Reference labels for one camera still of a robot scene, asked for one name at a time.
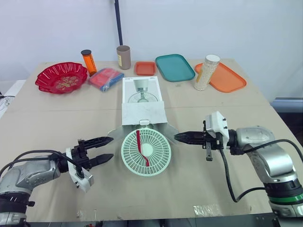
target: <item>brown cup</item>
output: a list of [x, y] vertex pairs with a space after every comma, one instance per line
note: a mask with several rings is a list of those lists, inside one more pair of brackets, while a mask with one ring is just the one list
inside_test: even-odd
[[123, 70], [127, 70], [131, 67], [131, 49], [129, 46], [118, 46], [118, 64]]

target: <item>red plastic bowl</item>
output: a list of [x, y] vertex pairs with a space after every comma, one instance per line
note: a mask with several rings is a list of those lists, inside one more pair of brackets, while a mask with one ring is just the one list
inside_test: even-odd
[[43, 70], [35, 82], [40, 91], [63, 94], [78, 88], [87, 79], [87, 69], [81, 64], [64, 62]]

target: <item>black cap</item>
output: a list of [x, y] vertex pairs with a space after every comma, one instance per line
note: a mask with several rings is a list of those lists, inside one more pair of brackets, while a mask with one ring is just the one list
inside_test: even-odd
[[83, 50], [83, 51], [81, 51], [81, 54], [82, 55], [89, 55], [89, 54], [91, 54], [91, 50]]

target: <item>white wall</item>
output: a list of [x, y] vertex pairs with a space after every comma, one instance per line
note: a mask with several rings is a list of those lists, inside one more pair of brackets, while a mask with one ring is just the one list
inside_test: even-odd
[[[81, 61], [82, 49], [116, 60], [113, 3], [1, 1], [0, 80], [24, 79], [42, 61]], [[302, 0], [120, 0], [120, 12], [133, 60], [216, 53], [235, 58], [268, 100], [302, 95]]]

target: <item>teal tray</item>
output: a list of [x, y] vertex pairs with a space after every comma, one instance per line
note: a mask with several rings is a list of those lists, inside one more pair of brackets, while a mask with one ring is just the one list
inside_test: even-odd
[[180, 54], [159, 56], [156, 64], [161, 75], [170, 82], [191, 80], [195, 77], [194, 70]]

